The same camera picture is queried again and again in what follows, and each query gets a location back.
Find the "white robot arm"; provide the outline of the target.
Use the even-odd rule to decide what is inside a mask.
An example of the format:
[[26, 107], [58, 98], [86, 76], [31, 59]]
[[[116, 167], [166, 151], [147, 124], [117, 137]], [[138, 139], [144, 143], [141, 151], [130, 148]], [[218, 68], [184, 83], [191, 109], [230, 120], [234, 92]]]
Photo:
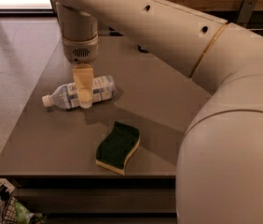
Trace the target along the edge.
[[263, 224], [263, 36], [166, 0], [54, 0], [85, 11], [212, 97], [176, 164], [179, 224]]

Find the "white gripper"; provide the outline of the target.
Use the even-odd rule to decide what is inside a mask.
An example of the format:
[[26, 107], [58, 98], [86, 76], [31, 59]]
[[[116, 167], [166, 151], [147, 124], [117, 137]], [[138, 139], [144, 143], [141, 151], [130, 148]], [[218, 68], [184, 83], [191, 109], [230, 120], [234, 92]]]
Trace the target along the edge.
[[98, 20], [85, 11], [56, 4], [58, 22], [62, 33], [63, 52], [73, 68], [73, 78], [79, 104], [90, 108], [93, 100], [92, 63], [98, 56]]

